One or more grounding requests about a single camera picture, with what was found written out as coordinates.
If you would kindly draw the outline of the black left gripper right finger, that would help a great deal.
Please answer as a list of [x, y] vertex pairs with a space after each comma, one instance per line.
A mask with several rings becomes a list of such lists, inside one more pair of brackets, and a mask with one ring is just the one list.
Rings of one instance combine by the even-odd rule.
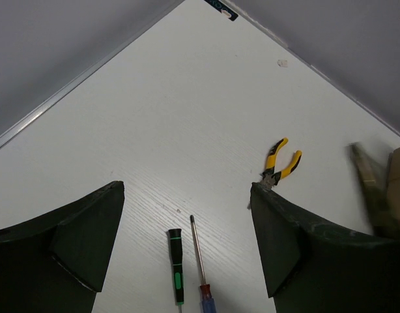
[[277, 312], [400, 312], [400, 240], [330, 222], [260, 183], [250, 206]]

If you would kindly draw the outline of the tan plastic toolbox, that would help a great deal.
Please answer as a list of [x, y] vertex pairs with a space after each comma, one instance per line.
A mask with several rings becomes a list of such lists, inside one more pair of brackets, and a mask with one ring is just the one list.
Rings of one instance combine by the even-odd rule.
[[350, 144], [348, 151], [373, 233], [400, 239], [400, 147], [384, 168], [359, 143]]

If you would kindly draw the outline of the dark blue table label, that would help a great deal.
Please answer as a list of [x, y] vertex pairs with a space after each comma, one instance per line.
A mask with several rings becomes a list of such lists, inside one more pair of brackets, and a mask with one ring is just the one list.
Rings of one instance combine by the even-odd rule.
[[205, 2], [216, 9], [219, 13], [225, 15], [231, 21], [235, 21], [238, 18], [238, 14], [220, 0], [205, 0]]

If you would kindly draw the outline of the red blue handled screwdriver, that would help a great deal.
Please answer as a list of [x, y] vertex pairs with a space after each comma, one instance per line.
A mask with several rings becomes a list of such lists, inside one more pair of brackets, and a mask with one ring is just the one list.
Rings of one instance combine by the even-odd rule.
[[210, 285], [207, 283], [201, 249], [199, 245], [199, 238], [197, 234], [197, 227], [195, 224], [195, 218], [190, 215], [190, 224], [192, 227], [193, 244], [197, 257], [197, 266], [200, 274], [200, 292], [201, 292], [201, 306], [204, 313], [217, 313], [216, 304], [211, 294]]

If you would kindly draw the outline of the black green precision screwdriver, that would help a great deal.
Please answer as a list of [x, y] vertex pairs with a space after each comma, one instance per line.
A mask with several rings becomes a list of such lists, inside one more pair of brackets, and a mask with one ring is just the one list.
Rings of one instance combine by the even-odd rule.
[[168, 230], [169, 253], [173, 271], [173, 286], [177, 306], [184, 304], [184, 279], [182, 269], [182, 230], [174, 228]]

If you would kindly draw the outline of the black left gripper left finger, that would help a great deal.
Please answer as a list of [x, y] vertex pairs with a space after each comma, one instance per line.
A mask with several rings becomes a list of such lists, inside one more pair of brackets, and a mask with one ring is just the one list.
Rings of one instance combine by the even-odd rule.
[[0, 230], [0, 312], [91, 312], [124, 207], [124, 183]]

